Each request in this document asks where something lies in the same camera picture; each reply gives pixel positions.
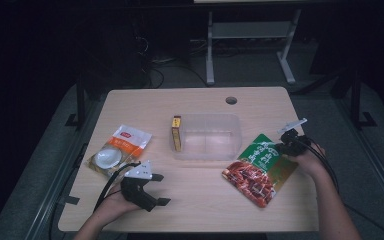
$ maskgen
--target forearm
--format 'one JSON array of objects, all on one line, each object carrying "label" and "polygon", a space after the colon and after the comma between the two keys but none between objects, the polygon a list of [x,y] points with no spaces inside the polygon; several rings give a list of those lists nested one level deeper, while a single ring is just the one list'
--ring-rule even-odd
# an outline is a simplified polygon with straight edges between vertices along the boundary
[{"label": "forearm", "polygon": [[105,225],[99,223],[98,219],[92,215],[77,232],[74,240],[95,240],[98,238],[104,226]]},{"label": "forearm", "polygon": [[312,177],[317,191],[321,239],[361,239],[327,172]]}]

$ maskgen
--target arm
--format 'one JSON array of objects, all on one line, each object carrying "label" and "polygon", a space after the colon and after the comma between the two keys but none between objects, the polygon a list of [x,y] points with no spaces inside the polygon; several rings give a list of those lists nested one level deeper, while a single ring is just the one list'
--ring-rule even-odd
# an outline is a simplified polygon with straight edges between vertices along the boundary
[{"label": "arm", "polygon": [[[312,144],[322,155],[324,149]],[[361,239],[360,234],[348,215],[342,200],[328,172],[320,160],[310,151],[297,157],[289,157],[296,161],[301,168],[313,179],[319,211],[319,228],[321,239]]]},{"label": "arm", "polygon": [[74,237],[75,240],[96,239],[102,229],[127,212],[140,209],[134,203],[128,202],[120,193],[120,184],[112,187],[101,205],[86,220]]}]

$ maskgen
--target packaged food bag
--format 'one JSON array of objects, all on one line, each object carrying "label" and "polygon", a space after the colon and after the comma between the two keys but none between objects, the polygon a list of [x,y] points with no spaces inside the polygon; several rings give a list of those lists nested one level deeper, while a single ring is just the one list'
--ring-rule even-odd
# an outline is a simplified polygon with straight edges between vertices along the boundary
[{"label": "packaged food bag", "polygon": [[86,165],[110,178],[120,167],[139,158],[151,136],[139,129],[121,125],[104,146],[86,160]]},{"label": "packaged food bag", "polygon": [[260,134],[222,175],[248,199],[264,208],[297,166],[281,157],[275,143]]}]

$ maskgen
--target wooden table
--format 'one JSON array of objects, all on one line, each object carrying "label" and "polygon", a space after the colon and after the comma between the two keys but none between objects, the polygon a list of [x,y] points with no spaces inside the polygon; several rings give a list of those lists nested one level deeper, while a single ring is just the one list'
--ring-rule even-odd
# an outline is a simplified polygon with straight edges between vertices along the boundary
[{"label": "wooden table", "polygon": [[[229,105],[227,97],[237,103]],[[105,230],[120,232],[285,232],[317,231],[317,203],[312,180],[298,168],[269,205],[258,208],[225,180],[221,172],[230,161],[176,160],[169,146],[175,114],[233,113],[239,116],[242,152],[259,133],[279,142],[277,130],[297,115],[281,87],[189,88],[117,90],[108,94],[91,137],[86,159],[100,150],[122,124],[151,133],[141,155],[151,160],[162,182],[150,182],[145,191],[172,200],[151,212],[128,213]],[[59,221],[61,231],[77,231],[92,214],[107,179],[82,164],[71,197]]]}]

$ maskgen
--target white metal frame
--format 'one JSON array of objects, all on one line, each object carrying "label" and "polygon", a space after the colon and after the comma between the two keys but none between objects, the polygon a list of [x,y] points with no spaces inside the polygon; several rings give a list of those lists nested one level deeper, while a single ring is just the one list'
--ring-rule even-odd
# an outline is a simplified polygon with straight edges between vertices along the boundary
[{"label": "white metal frame", "polygon": [[295,78],[289,67],[287,56],[295,35],[301,9],[295,10],[292,21],[283,22],[228,22],[214,23],[213,14],[208,15],[208,49],[206,58],[207,84],[214,85],[214,67],[212,56],[213,39],[226,38],[285,38],[286,43],[282,51],[277,52],[280,66],[286,81],[295,83]]}]

